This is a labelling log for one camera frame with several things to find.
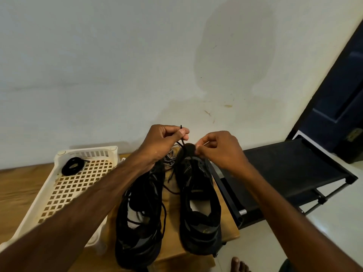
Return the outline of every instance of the white wall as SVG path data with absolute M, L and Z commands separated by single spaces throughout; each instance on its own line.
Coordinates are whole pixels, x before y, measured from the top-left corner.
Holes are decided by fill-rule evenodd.
M 0 0 L 0 168 L 151 124 L 284 140 L 363 0 Z

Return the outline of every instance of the hand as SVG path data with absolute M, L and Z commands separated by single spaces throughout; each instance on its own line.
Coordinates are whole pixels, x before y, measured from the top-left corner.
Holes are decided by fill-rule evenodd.
M 218 167 L 230 172 L 248 163 L 237 138 L 227 131 L 208 133 L 195 147 L 197 155 L 208 158 Z
M 180 139 L 188 140 L 188 128 L 169 125 L 152 125 L 144 142 L 136 150 L 132 157 L 142 160 L 145 164 L 145 172 L 149 171 L 158 160 L 162 159 L 170 151 L 175 142 Z

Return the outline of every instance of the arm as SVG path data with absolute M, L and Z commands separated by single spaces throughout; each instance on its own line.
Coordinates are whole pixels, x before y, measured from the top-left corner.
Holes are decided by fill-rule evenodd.
M 226 131 L 209 133 L 197 142 L 196 147 L 197 154 L 241 180 L 298 271 L 363 271 L 265 181 L 248 162 L 236 137 Z
M 0 271 L 67 271 L 125 190 L 189 130 L 153 125 L 141 147 L 71 203 L 0 254 Z

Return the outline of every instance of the shoe sole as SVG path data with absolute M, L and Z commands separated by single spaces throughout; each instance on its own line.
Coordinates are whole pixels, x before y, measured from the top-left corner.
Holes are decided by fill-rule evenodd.
M 211 243 L 197 242 L 190 237 L 189 231 L 181 223 L 179 227 L 180 241 L 184 249 L 194 255 L 216 255 L 222 248 L 222 232 L 221 226 L 218 227 L 217 236 Z
M 124 253 L 122 245 L 116 242 L 115 257 L 119 266 L 125 269 L 137 270 L 151 265 L 157 258 L 161 249 L 161 241 L 156 243 L 148 252 L 139 254 Z

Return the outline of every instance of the bare foot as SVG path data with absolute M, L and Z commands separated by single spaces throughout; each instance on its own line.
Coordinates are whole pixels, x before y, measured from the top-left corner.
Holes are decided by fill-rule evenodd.
M 233 257 L 230 264 L 230 272 L 251 272 L 248 266 L 240 261 L 237 257 Z

